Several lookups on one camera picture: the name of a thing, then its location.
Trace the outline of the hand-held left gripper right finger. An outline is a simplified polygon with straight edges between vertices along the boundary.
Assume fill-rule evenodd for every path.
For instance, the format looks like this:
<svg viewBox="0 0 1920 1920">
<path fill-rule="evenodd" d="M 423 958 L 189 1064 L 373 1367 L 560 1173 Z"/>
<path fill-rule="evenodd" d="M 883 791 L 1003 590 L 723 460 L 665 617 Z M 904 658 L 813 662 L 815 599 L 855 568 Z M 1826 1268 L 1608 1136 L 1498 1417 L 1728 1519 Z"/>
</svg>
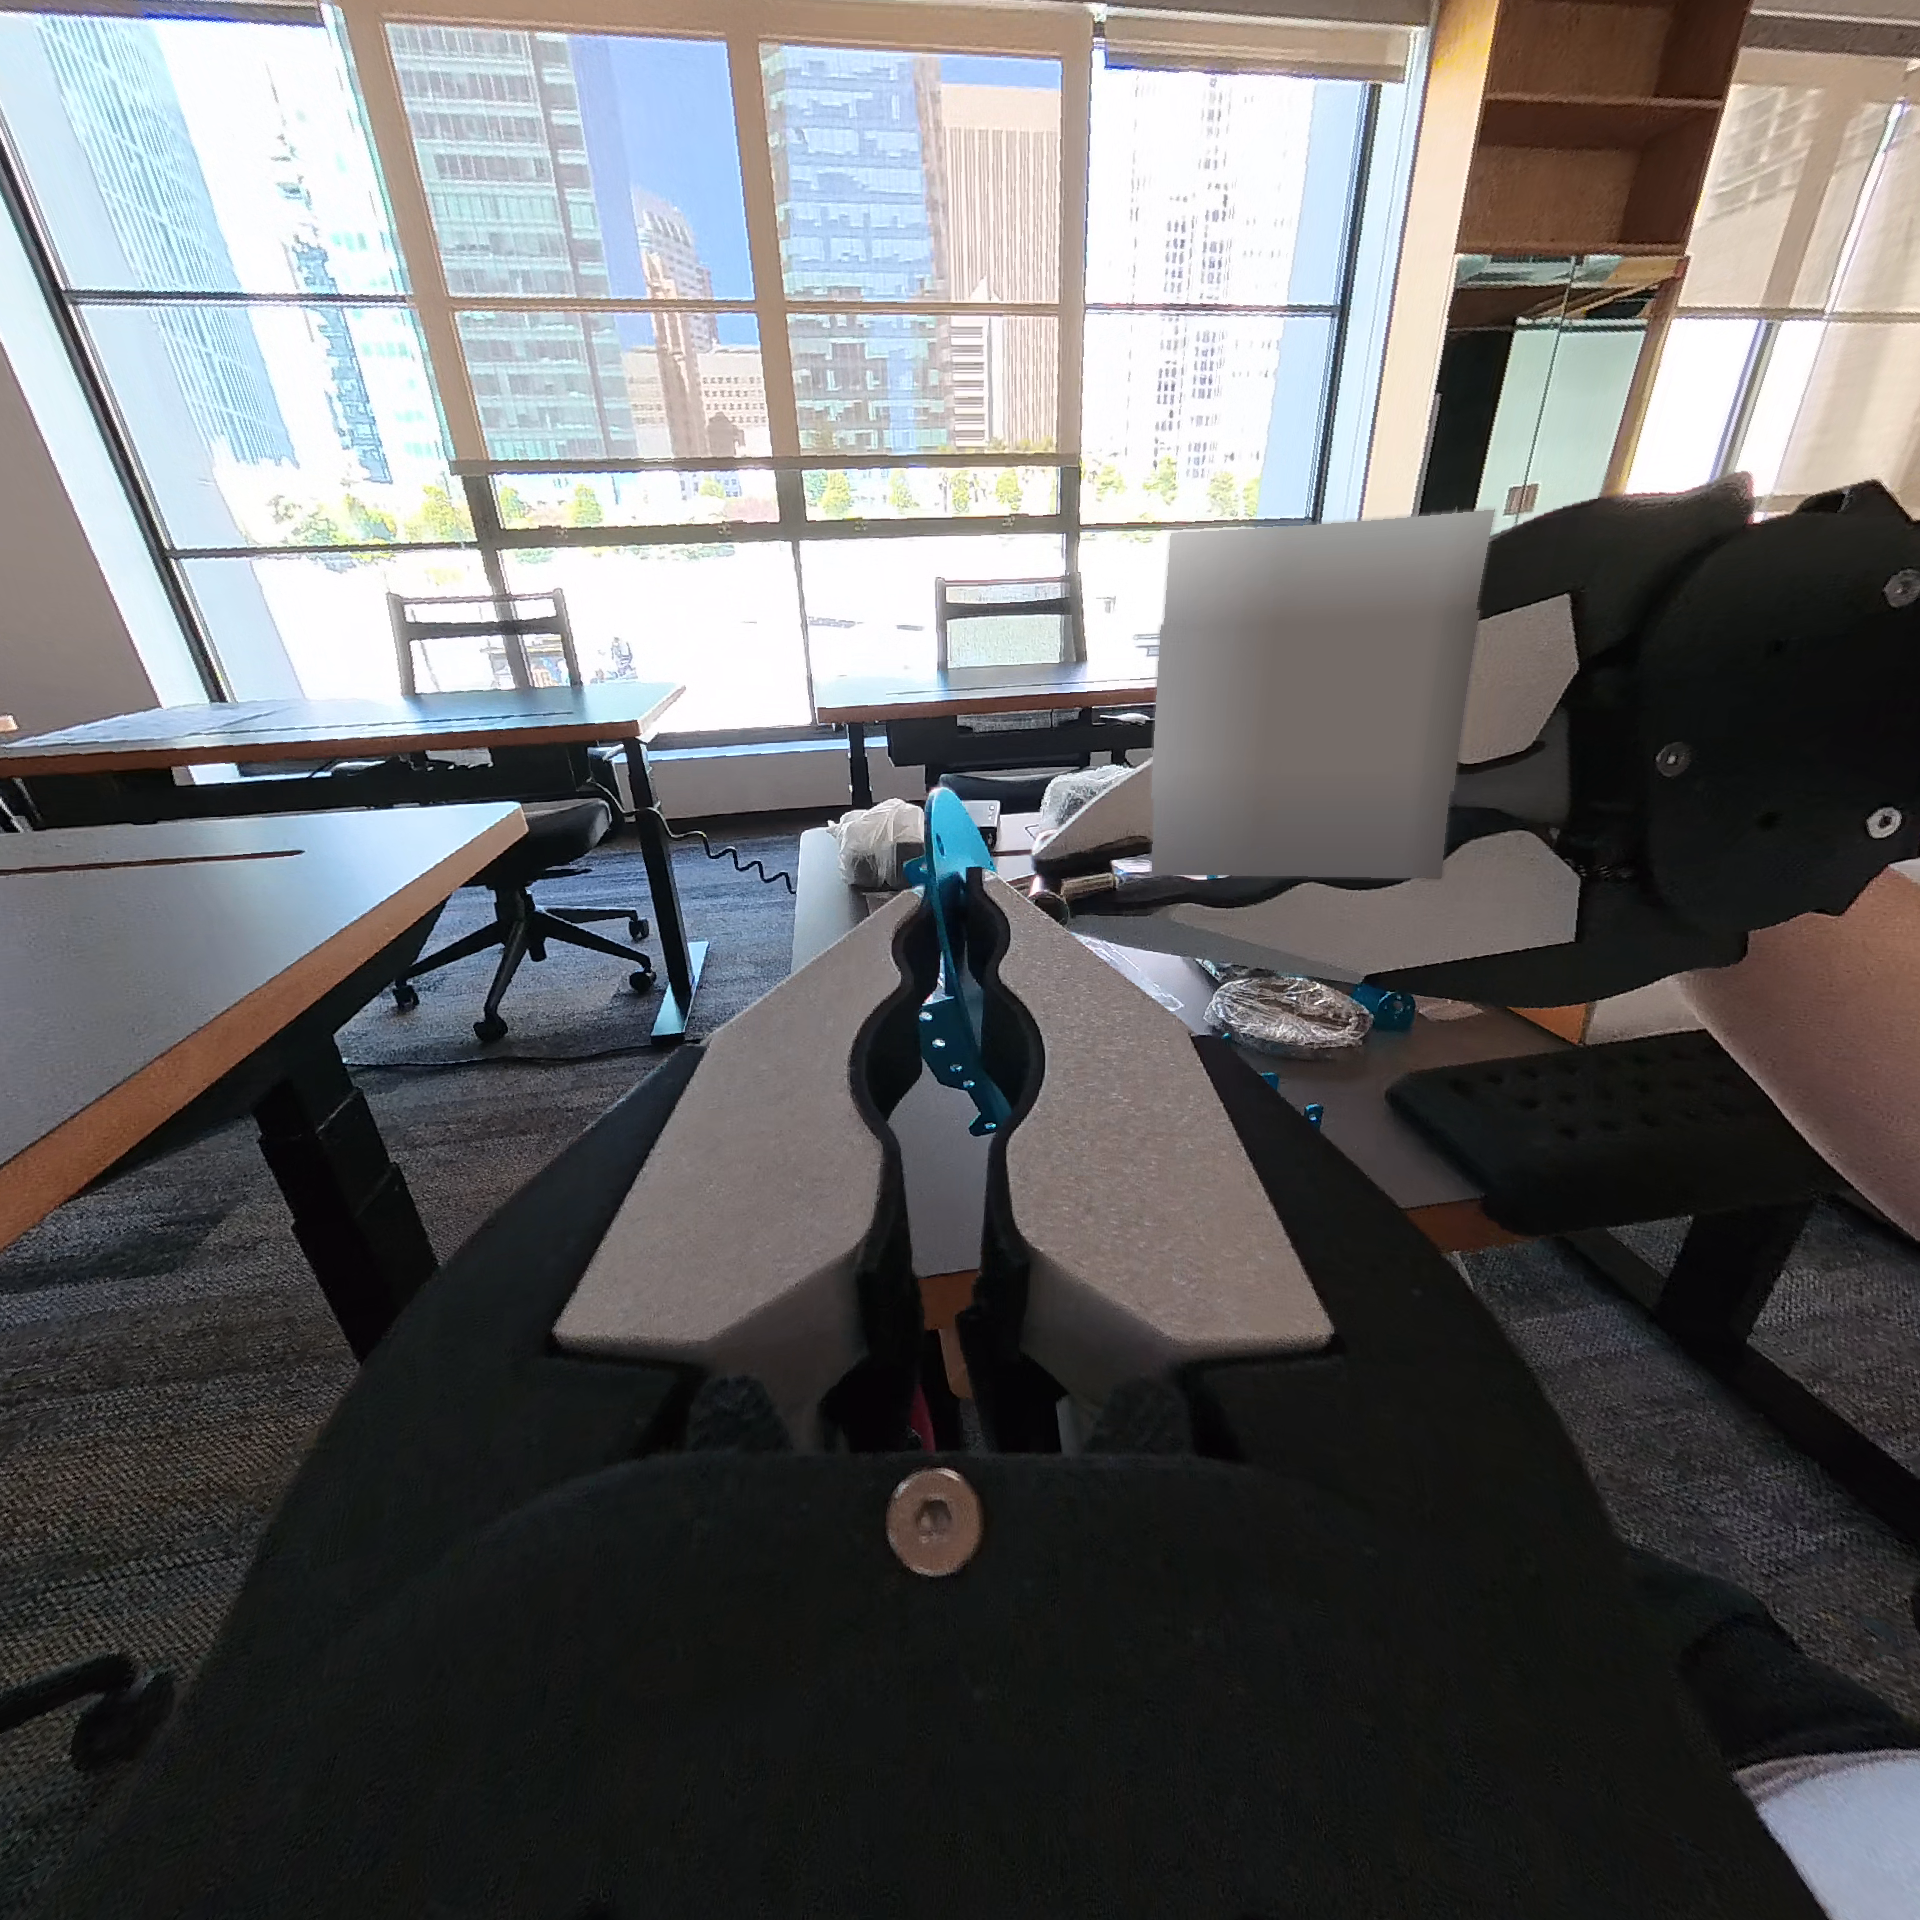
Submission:
<svg viewBox="0 0 1920 1920">
<path fill-rule="evenodd" d="M 1008 1102 L 976 1276 L 976 1408 L 997 1448 L 1058 1444 L 1059 1397 L 1320 1353 L 1334 1330 L 1209 1064 L 1173 1013 L 976 872 L 981 1060 Z"/>
</svg>

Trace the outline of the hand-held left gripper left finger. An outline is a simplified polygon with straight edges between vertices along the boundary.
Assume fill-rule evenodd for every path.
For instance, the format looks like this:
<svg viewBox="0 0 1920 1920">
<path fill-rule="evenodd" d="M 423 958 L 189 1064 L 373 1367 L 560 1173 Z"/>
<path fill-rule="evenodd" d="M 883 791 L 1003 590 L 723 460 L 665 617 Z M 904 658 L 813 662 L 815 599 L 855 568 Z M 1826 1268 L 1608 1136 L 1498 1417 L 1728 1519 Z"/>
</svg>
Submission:
<svg viewBox="0 0 1920 1920">
<path fill-rule="evenodd" d="M 554 1324 L 563 1353 L 752 1375 L 789 1431 L 909 1448 L 923 1311 L 889 1117 L 931 924 L 897 894 L 726 1022 Z"/>
</svg>

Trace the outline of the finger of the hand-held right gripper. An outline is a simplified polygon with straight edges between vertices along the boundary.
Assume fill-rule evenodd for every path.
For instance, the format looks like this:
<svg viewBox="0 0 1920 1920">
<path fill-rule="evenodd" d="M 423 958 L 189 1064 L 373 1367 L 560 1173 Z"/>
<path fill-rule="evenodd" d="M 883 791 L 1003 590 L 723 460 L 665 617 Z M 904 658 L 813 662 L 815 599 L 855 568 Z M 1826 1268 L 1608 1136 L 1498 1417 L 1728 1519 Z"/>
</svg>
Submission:
<svg viewBox="0 0 1920 1920">
<path fill-rule="evenodd" d="M 1098 906 L 1079 933 L 1143 950 L 1296 975 L 1363 978 L 1485 952 L 1569 943 L 1579 876 L 1534 832 L 1498 832 L 1446 855 L 1433 880 L 1336 886 L 1306 880 L 1245 903 Z"/>
<path fill-rule="evenodd" d="M 1152 856 L 1160 872 L 1423 880 L 1470 778 L 1517 762 L 1517 799 L 1565 805 L 1563 724 L 1577 671 L 1563 594 L 1478 621 L 1274 614 L 1248 637 L 1177 637 L 1160 661 L 1157 749 L 1033 846 L 1043 876 Z"/>
</svg>

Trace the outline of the blue round metal plate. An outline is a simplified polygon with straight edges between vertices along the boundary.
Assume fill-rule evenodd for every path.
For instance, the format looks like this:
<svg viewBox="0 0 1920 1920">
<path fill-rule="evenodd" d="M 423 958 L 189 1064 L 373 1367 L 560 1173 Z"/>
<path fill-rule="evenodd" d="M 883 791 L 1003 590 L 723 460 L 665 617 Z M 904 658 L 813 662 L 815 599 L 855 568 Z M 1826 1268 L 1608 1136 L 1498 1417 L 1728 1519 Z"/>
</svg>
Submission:
<svg viewBox="0 0 1920 1920">
<path fill-rule="evenodd" d="M 920 856 L 904 863 L 904 878 L 919 886 L 939 935 L 941 988 L 947 999 L 961 989 L 970 872 L 994 872 L 994 853 L 968 805 L 936 784 L 923 805 Z"/>
</svg>

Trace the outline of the plastic-wrapped round plate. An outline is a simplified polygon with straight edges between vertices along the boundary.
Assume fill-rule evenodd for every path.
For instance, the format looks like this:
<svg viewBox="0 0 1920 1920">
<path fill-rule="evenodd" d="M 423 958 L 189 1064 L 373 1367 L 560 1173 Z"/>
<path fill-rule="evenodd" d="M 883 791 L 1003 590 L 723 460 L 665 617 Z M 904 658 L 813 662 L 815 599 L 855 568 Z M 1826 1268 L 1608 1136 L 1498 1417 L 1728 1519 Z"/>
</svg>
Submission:
<svg viewBox="0 0 1920 1920">
<path fill-rule="evenodd" d="M 1318 978 L 1249 967 L 1225 969 L 1203 1022 L 1221 1038 L 1281 1060 L 1359 1048 L 1376 1023 L 1355 996 Z"/>
</svg>

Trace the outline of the frosted glass door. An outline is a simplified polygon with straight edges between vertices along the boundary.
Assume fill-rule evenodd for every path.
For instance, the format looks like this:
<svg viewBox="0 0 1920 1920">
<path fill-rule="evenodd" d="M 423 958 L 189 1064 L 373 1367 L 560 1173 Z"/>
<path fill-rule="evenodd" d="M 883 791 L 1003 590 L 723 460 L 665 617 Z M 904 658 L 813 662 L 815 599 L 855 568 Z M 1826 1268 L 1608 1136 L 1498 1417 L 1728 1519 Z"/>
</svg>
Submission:
<svg viewBox="0 0 1920 1920">
<path fill-rule="evenodd" d="M 1618 490 L 1680 253 L 1457 253 L 1418 511 L 1504 529 Z"/>
</svg>

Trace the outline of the black perforated pad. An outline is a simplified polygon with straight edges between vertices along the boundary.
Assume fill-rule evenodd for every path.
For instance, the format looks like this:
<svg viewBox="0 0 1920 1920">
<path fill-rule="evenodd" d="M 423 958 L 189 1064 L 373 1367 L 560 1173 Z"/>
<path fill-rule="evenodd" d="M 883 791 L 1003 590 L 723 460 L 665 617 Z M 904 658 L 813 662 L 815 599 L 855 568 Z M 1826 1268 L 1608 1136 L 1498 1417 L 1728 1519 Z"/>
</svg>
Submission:
<svg viewBox="0 0 1920 1920">
<path fill-rule="evenodd" d="M 1784 1206 L 1841 1188 L 1704 1030 L 1401 1076 L 1390 1109 L 1531 1236 Z"/>
</svg>

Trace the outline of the window with roller blind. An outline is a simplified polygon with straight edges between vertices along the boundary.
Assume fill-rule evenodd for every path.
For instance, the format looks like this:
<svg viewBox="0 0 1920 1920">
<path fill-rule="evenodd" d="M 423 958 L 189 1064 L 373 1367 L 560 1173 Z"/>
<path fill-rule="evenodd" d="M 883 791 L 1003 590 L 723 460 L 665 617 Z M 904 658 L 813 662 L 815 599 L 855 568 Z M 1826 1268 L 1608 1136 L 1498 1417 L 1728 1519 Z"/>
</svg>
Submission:
<svg viewBox="0 0 1920 1920">
<path fill-rule="evenodd" d="M 1739 55 L 1624 486 L 1917 500 L 1914 47 Z"/>
</svg>

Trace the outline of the white crumpled plastic bag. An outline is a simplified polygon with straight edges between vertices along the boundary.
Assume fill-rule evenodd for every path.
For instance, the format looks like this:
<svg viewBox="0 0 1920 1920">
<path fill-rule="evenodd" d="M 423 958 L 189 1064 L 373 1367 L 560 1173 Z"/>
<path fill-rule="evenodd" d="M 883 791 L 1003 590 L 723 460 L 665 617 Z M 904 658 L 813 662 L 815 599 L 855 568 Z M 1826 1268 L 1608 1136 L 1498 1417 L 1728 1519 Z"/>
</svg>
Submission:
<svg viewBox="0 0 1920 1920">
<path fill-rule="evenodd" d="M 835 871 L 859 894 L 896 894 L 913 885 L 904 868 L 923 860 L 926 812 L 907 799 L 855 807 L 829 822 Z"/>
</svg>

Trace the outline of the black office chair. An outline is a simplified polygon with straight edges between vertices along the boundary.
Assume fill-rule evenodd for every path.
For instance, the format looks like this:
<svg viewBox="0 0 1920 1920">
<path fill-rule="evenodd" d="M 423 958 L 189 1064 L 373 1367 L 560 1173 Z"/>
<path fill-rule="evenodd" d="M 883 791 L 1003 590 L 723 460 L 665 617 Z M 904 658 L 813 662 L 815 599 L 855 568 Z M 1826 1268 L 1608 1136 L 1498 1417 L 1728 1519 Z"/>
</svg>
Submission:
<svg viewBox="0 0 1920 1920">
<path fill-rule="evenodd" d="M 520 962 L 538 965 L 547 943 L 605 952 L 618 962 L 632 960 L 627 984 L 638 996 L 655 984 L 654 962 L 639 950 L 649 933 L 642 914 L 610 904 L 544 909 L 531 894 L 541 880 L 586 876 L 584 856 L 611 832 L 611 807 L 602 799 L 522 801 L 520 815 L 522 837 L 473 880 L 494 898 L 494 924 L 415 960 L 411 970 L 390 984 L 394 1010 L 409 1013 L 418 1005 L 418 975 L 494 946 L 499 948 L 499 960 L 483 1010 L 473 1023 L 474 1038 L 486 1044 L 507 1036 L 497 1007 Z"/>
</svg>

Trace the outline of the wooden shelf unit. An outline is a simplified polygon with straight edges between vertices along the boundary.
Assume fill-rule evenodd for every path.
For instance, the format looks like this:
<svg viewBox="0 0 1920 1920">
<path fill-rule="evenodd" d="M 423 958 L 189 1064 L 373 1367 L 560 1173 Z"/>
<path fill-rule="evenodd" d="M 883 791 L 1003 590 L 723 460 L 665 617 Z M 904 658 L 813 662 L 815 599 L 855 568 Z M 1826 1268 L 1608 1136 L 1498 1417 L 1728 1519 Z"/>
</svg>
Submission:
<svg viewBox="0 0 1920 1920">
<path fill-rule="evenodd" d="M 1494 9 L 1457 248 L 1680 253 L 1746 2 Z"/>
</svg>

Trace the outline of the dark slat-back chair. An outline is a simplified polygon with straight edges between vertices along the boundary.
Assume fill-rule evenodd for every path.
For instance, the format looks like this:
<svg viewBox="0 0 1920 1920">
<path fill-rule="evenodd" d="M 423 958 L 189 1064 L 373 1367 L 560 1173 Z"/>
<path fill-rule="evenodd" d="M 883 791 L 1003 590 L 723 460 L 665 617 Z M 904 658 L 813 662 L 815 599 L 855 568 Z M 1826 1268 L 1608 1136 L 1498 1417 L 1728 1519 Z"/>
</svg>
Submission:
<svg viewBox="0 0 1920 1920">
<path fill-rule="evenodd" d="M 387 591 L 400 693 L 581 688 L 563 590 Z"/>
<path fill-rule="evenodd" d="M 936 581 L 935 658 L 941 674 L 1088 658 L 1073 575 Z"/>
</svg>

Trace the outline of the person's dark clothing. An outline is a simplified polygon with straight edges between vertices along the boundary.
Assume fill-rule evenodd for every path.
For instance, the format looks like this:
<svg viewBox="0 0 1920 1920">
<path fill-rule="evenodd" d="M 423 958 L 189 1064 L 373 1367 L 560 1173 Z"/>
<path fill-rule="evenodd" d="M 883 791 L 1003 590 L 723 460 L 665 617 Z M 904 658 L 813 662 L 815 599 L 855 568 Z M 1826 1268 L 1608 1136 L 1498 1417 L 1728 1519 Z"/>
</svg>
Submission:
<svg viewBox="0 0 1920 1920">
<path fill-rule="evenodd" d="M 1728 1578 L 1624 1549 L 1654 1637 L 1728 1766 L 1913 1753 L 1914 1722 L 1814 1658 Z"/>
</svg>

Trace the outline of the tall city-view window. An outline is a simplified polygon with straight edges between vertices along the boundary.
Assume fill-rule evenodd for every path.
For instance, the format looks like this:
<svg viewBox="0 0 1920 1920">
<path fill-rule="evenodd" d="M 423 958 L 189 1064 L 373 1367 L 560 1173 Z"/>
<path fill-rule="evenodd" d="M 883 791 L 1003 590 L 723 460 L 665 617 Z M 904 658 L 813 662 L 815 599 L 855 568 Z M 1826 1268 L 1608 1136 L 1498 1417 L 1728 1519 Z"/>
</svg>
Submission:
<svg viewBox="0 0 1920 1920">
<path fill-rule="evenodd" d="M 166 704 L 394 693 L 385 599 L 783 733 L 1073 575 L 1359 510 L 1411 5 L 5 5 L 5 208 Z"/>
</svg>

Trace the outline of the white shoe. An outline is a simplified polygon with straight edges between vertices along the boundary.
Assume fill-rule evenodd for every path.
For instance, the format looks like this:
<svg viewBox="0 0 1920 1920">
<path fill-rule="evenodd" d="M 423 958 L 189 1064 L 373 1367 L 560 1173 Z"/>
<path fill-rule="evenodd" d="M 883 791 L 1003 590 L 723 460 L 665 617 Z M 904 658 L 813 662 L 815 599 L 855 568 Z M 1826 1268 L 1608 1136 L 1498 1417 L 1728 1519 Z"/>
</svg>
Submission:
<svg viewBox="0 0 1920 1920">
<path fill-rule="evenodd" d="M 1917 1914 L 1913 1748 L 1768 1760 L 1734 1781 L 1826 1914 Z"/>
</svg>

